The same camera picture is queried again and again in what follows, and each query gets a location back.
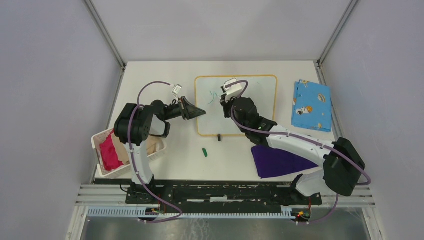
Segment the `yellow framed whiteboard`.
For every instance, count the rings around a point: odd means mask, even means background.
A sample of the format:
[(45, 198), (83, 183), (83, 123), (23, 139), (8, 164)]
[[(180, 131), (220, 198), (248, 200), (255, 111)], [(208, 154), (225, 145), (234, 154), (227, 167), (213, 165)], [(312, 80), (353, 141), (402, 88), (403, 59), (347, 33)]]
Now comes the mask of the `yellow framed whiteboard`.
[(248, 81), (247, 90), (242, 95), (251, 98), (260, 116), (269, 120), (275, 118), (275, 105), (278, 79), (275, 75), (210, 75), (198, 76), (194, 80), (195, 106), (204, 110), (205, 115), (196, 118), (197, 133), (202, 137), (210, 136), (241, 136), (230, 118), (224, 117), (220, 104), (223, 86), (231, 79)]

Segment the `green marker cap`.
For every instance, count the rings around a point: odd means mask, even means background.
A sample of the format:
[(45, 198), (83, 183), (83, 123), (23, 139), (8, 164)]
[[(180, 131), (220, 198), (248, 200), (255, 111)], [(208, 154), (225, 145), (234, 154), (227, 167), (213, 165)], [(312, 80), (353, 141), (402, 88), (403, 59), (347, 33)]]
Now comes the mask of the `green marker cap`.
[(208, 157), (208, 152), (205, 148), (202, 149), (203, 155), (207, 158)]

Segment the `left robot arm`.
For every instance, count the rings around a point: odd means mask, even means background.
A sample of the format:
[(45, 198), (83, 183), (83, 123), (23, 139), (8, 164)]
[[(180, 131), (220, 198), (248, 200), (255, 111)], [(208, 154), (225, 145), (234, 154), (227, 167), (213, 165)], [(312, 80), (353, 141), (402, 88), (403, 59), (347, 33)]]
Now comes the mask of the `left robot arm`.
[(205, 110), (191, 104), (184, 96), (174, 99), (171, 104), (155, 100), (148, 105), (125, 105), (113, 130), (128, 153), (132, 174), (131, 195), (137, 195), (145, 204), (151, 204), (157, 198), (147, 151), (148, 138), (167, 138), (171, 130), (169, 120), (192, 120), (205, 114)]

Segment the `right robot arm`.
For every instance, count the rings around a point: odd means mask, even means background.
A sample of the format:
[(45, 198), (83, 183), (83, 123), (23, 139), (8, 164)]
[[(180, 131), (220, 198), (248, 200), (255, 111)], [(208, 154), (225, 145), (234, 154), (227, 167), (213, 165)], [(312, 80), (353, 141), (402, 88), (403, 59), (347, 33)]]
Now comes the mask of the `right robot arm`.
[(365, 176), (365, 162), (346, 138), (324, 141), (308, 135), (290, 132), (275, 121), (260, 116), (251, 98), (220, 97), (225, 118), (230, 118), (238, 129), (255, 145), (279, 149), (304, 158), (321, 169), (300, 174), (289, 189), (289, 199), (302, 204), (310, 196), (325, 190), (350, 197), (360, 178)]

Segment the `white plastic basket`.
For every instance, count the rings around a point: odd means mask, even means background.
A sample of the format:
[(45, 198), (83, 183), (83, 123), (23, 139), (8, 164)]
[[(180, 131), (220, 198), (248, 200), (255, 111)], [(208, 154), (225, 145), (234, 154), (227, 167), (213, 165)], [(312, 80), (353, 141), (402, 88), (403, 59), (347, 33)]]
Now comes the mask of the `white plastic basket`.
[[(124, 161), (123, 165), (111, 170), (107, 170), (104, 166), (104, 161), (101, 154), (101, 145), (107, 140), (113, 130), (113, 128), (107, 129), (92, 136), (91, 138), (92, 148), (98, 159), (97, 172), (101, 178), (106, 179), (117, 179), (126, 174), (129, 174), (129, 176), (131, 177), (132, 167), (130, 165), (130, 157), (127, 153), (116, 153), (118, 160)], [(150, 146), (150, 148), (148, 149), (149, 153), (151, 152), (150, 149), (153, 149), (153, 143), (155, 143), (155, 151), (148, 155), (150, 163), (166, 155), (167, 143), (164, 138), (149, 136), (147, 139), (147, 143)]]

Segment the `tan cloth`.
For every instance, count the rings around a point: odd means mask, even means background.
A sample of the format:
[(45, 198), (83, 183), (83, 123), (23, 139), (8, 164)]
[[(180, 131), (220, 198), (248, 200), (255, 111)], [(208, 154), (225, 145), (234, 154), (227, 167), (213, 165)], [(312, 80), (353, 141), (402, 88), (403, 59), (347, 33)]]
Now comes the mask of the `tan cloth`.
[[(130, 158), (125, 148), (125, 145), (122, 142), (120, 142), (119, 138), (115, 136), (115, 133), (113, 131), (111, 132), (110, 137), (111, 137), (113, 146), (115, 148), (115, 152), (116, 152), (118, 160), (122, 162), (124, 166), (129, 165)], [(146, 141), (146, 149), (147, 149), (149, 162), (153, 162), (157, 158), (160, 158), (161, 157), (160, 151), (164, 149), (162, 139), (159, 137), (149, 136)]]

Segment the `purple cloth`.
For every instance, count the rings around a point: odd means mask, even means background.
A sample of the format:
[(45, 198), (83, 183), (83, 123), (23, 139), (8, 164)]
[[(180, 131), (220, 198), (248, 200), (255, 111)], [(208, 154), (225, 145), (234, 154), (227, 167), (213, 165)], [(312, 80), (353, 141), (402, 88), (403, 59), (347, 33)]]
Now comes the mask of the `purple cloth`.
[(293, 153), (262, 145), (252, 147), (251, 153), (261, 179), (286, 176), (318, 167), (312, 161)]

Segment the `blue cartoon cloth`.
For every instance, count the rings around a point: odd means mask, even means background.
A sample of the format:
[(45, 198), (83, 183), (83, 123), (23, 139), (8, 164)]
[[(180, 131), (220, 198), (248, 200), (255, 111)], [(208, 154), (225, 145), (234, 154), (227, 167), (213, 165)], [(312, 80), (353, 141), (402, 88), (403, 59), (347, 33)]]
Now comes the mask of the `blue cartoon cloth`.
[(307, 80), (296, 81), (293, 91), (291, 125), (302, 129), (331, 132), (330, 88)]

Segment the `red cloth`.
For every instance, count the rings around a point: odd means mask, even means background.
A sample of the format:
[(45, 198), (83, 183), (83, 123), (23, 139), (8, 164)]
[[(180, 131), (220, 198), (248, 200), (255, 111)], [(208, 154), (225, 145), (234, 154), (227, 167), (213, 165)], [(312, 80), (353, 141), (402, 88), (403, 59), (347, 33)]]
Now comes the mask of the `red cloth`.
[(112, 139), (113, 135), (114, 131), (112, 131), (106, 137), (105, 141), (99, 145), (103, 166), (106, 171), (113, 171), (124, 165), (124, 163), (119, 160), (118, 154), (116, 152), (116, 148)]

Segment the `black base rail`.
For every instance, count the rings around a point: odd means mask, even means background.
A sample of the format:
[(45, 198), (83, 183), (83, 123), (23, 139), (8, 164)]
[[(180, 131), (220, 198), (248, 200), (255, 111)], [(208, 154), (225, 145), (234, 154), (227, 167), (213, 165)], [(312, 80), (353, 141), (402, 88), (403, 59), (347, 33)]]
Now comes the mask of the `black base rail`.
[(165, 214), (271, 214), (323, 203), (319, 193), (303, 196), (290, 182), (200, 180), (154, 180), (148, 190), (131, 183), (125, 202), (158, 205)]

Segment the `right aluminium frame post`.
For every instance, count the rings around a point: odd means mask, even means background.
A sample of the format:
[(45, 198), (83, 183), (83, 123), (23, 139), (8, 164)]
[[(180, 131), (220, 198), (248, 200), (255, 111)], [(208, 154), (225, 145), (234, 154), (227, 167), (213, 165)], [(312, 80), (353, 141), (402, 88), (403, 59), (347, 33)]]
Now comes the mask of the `right aluminium frame post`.
[(360, 0), (350, 0), (345, 11), (343, 12), (340, 20), (338, 21), (334, 31), (332, 32), (330, 39), (328, 40), (327, 44), (325, 45), (320, 57), (316, 61), (316, 64), (320, 67), (325, 62), (328, 54), (330, 53), (332, 47), (336, 43), (339, 35), (341, 34), (342, 30), (344, 29), (346, 23), (350, 19), (352, 13), (354, 12), (355, 8), (357, 7)]

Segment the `aluminium frame post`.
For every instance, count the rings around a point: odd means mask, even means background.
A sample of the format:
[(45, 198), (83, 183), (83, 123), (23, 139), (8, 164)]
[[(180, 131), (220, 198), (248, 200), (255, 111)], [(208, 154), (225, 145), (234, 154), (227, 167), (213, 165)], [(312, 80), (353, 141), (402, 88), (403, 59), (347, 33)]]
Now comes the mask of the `aluminium frame post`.
[(97, 10), (94, 2), (92, 0), (82, 0), (82, 2), (85, 4), (90, 16), (95, 22), (95, 25), (97, 26), (100, 34), (102, 35), (103, 39), (107, 43), (112, 55), (114, 56), (114, 59), (116, 60), (117, 64), (119, 65), (120, 69), (122, 71), (126, 68), (126, 62), (124, 61), (120, 51), (118, 50), (115, 42), (112, 39), (111, 34), (109, 33), (104, 21), (102, 20), (101, 15), (99, 14), (99, 11)]
[(330, 53), (332, 47), (336, 43), (339, 35), (341, 34), (342, 30), (344, 29), (346, 23), (350, 19), (352, 13), (354, 12), (355, 8), (357, 7), (360, 0), (350, 0), (345, 11), (343, 12), (340, 20), (338, 21), (334, 31), (332, 32), (330, 39), (328, 40), (327, 44), (325, 45), (320, 57), (316, 61), (316, 64), (320, 67), (325, 62), (328, 54)]

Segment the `left aluminium frame post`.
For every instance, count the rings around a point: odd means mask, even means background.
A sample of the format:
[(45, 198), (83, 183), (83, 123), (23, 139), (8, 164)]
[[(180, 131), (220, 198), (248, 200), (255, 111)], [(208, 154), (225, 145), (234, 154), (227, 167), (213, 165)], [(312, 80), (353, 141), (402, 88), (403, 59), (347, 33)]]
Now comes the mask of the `left aluminium frame post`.
[(99, 11), (97, 10), (94, 2), (92, 0), (82, 0), (82, 2), (85, 4), (90, 16), (95, 22), (95, 25), (97, 26), (100, 34), (102, 35), (103, 39), (107, 43), (112, 55), (114, 56), (114, 59), (116, 60), (117, 64), (119, 65), (120, 69), (122, 71), (126, 68), (126, 62), (124, 61), (120, 51), (118, 50), (115, 42), (112, 39), (111, 34), (109, 33), (104, 21), (102, 20), (101, 15), (99, 14)]

